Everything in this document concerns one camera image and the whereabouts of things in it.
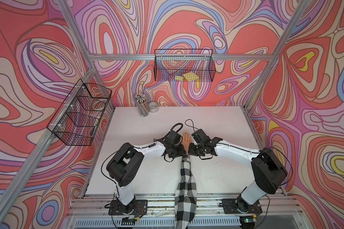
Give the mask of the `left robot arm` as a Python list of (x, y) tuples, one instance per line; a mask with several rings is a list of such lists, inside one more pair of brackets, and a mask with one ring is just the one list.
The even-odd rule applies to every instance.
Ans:
[(184, 155), (182, 135), (173, 130), (164, 137), (153, 140), (150, 144), (142, 146), (123, 144), (106, 165), (110, 179), (116, 184), (117, 202), (124, 207), (134, 202), (135, 195), (131, 183), (145, 158), (161, 156), (165, 160), (167, 158), (174, 160)]

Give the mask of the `mannequin hand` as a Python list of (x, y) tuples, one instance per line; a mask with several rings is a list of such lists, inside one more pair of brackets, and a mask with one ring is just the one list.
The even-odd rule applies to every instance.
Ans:
[(190, 143), (192, 143), (192, 141), (193, 141), (193, 138), (191, 134), (188, 132), (184, 132), (182, 135), (182, 145), (184, 147), (186, 155), (189, 154), (189, 146), (190, 146)]

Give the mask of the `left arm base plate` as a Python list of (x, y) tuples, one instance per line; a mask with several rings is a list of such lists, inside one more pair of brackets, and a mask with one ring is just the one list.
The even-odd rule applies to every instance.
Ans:
[(143, 216), (147, 214), (148, 201), (134, 199), (128, 205), (123, 205), (118, 199), (111, 201), (108, 214), (110, 216)]

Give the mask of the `yellow sticky notes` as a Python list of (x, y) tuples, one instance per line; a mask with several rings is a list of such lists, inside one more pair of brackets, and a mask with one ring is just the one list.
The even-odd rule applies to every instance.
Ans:
[(183, 81), (192, 82), (192, 81), (199, 81), (200, 78), (194, 72), (188, 72), (188, 73), (183, 74), (182, 76), (176, 75), (174, 77), (174, 80), (182, 81), (182, 82)]

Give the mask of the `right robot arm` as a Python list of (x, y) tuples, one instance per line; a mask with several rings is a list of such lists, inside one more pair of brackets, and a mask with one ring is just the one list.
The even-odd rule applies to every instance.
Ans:
[(252, 169), (255, 180), (238, 196), (235, 205), (243, 209), (254, 205), (266, 194), (275, 194), (288, 172), (272, 149), (249, 149), (222, 138), (210, 138), (202, 129), (192, 133), (195, 144), (189, 146), (192, 156), (212, 155), (231, 159)]

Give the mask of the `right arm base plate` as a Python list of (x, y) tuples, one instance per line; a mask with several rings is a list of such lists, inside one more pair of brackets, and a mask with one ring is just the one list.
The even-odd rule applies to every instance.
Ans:
[(249, 205), (241, 198), (224, 198), (219, 206), (223, 208), (225, 214), (260, 215), (263, 212), (259, 201)]

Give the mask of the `cup of pencils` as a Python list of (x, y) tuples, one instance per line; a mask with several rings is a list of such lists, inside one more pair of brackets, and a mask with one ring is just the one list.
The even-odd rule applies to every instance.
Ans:
[(143, 93), (137, 93), (135, 95), (136, 105), (138, 107), (139, 115), (146, 117), (149, 115), (148, 100), (147, 96)]

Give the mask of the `plaid sleeve mannequin forearm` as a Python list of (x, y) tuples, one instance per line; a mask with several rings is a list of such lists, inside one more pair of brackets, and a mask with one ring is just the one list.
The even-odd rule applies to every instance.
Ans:
[(197, 211), (197, 187), (188, 155), (182, 157), (180, 181), (176, 189), (174, 204), (175, 228), (187, 229)]

